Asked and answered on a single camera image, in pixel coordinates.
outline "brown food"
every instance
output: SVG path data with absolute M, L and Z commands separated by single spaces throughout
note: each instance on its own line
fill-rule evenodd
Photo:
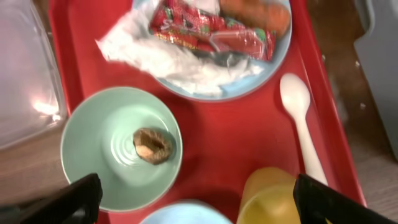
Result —
M 282 37 L 290 25 L 290 12 L 280 3 L 259 0 L 220 0 L 221 12 L 249 27 L 275 31 Z
M 133 135 L 137 155 L 153 164 L 165 162 L 172 153 L 172 143 L 164 136 L 151 128 L 141 128 Z

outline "table surface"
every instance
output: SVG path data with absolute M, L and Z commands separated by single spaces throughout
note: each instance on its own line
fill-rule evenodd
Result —
M 308 0 L 368 207 L 398 221 L 398 166 L 353 42 L 364 34 L 354 0 Z M 49 39 L 48 0 L 34 0 Z M 60 161 L 62 127 L 0 151 L 0 204 L 25 203 L 67 186 Z

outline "light blue plate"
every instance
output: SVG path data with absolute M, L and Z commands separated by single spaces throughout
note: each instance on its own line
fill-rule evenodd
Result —
M 169 205 L 150 214 L 141 224 L 232 224 L 224 215 L 201 202 Z
M 133 7 L 136 8 L 138 7 L 142 2 L 147 1 L 147 0 L 135 0 L 133 1 Z M 290 3 L 289 0 L 280 0 L 282 4 L 284 4 L 290 11 Z M 169 83 L 166 80 L 163 79 L 158 79 L 161 84 L 166 86 L 168 89 L 176 92 L 179 95 L 188 97 L 188 98 L 193 98 L 196 100 L 203 100 L 203 101 L 223 101 L 223 100 L 229 100 L 238 96 L 245 95 L 247 93 L 252 92 L 259 86 L 263 85 L 279 68 L 279 66 L 282 64 L 283 60 L 285 59 L 287 50 L 290 45 L 290 40 L 292 37 L 292 23 L 290 22 L 290 27 L 287 31 L 287 33 L 278 40 L 274 55 L 272 57 L 271 62 L 263 62 L 260 60 L 252 60 L 253 63 L 256 65 L 260 65 L 264 67 L 264 71 L 258 75 L 252 75 L 246 78 L 243 78 L 241 80 L 238 80 L 234 83 L 231 83 L 229 85 L 223 85 L 221 88 L 223 89 L 223 94 L 221 96 L 206 96 L 206 95 L 199 95 L 199 94 L 191 94 L 186 92 L 185 90 Z

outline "red tray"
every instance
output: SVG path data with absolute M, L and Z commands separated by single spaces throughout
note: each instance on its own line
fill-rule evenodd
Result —
M 102 213 L 99 222 L 139 223 L 155 209 L 188 198 L 209 203 L 235 222 L 250 173 L 270 166 L 292 175 L 304 172 L 295 126 L 279 95 L 280 78 L 287 72 L 296 73 L 311 91 L 307 123 L 330 186 L 365 205 L 306 1 L 293 0 L 291 6 L 293 36 L 279 71 L 247 96 L 203 103 L 173 94 L 146 73 L 105 61 L 95 40 L 130 9 L 131 0 L 50 0 L 55 51 L 69 113 L 104 88 L 134 86 L 159 97 L 182 132 L 182 168 L 169 192 L 136 212 Z

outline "white plastic spoon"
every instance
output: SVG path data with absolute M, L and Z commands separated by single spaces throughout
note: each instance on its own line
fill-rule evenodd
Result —
M 280 96 L 282 104 L 296 124 L 306 173 L 319 182 L 328 185 L 305 120 L 305 115 L 311 103 L 307 86 L 298 76 L 286 73 L 280 80 Z

